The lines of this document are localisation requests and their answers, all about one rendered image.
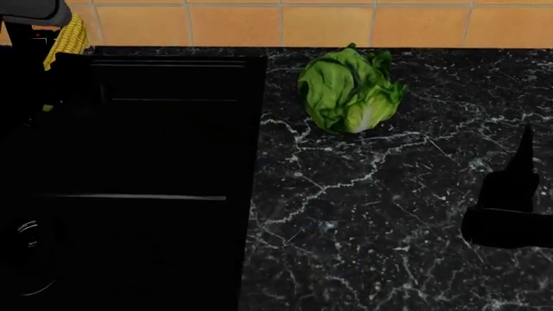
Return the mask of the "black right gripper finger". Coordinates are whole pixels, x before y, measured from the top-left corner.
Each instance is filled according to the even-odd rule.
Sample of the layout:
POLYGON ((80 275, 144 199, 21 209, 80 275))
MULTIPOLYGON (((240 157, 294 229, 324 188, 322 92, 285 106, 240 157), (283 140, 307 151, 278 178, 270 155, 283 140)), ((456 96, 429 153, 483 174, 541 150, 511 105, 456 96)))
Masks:
POLYGON ((530 124, 524 127, 517 152, 511 160, 511 169, 518 175, 534 173, 533 131, 530 124))

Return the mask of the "black kitchen sink basin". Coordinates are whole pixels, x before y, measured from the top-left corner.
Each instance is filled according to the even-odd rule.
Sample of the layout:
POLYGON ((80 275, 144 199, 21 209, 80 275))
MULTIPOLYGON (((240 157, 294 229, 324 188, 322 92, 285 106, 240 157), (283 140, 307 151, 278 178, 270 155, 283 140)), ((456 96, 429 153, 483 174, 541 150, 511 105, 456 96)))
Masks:
POLYGON ((0 138, 0 311, 238 311, 264 57, 69 57, 61 106, 0 138), (55 282, 16 292, 16 230, 55 282))

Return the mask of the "yellow corn cob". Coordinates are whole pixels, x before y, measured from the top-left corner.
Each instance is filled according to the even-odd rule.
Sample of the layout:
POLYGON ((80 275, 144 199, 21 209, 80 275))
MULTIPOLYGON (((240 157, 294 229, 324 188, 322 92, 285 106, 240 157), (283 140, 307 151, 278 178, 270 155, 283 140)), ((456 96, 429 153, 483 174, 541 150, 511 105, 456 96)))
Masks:
POLYGON ((57 77, 62 82, 67 82, 71 87, 78 85, 85 75, 78 70, 78 64, 70 64, 69 57, 56 61, 58 54, 82 55, 88 46, 86 24, 82 18, 71 12, 70 22, 60 28, 53 46, 49 49, 46 58, 42 62, 44 70, 49 72, 52 65, 57 77))

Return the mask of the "round sink drain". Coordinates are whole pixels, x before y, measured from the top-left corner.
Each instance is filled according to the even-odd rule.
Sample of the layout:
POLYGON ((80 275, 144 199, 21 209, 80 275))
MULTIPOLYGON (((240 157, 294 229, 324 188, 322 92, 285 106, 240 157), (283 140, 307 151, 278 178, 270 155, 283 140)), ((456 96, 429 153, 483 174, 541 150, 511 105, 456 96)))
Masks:
POLYGON ((38 295, 55 282, 52 245, 44 230, 45 225, 36 219, 26 219, 17 227, 16 292, 19 296, 38 295))

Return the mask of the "green lettuce head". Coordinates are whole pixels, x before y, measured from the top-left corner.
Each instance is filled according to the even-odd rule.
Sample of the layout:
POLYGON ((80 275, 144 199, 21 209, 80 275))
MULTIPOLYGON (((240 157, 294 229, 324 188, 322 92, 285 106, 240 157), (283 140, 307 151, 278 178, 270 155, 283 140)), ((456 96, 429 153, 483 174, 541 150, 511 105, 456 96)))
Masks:
POLYGON ((390 76, 392 56, 360 54, 351 43, 302 69, 298 92, 315 124, 331 134, 374 129, 397 112, 407 86, 390 76))

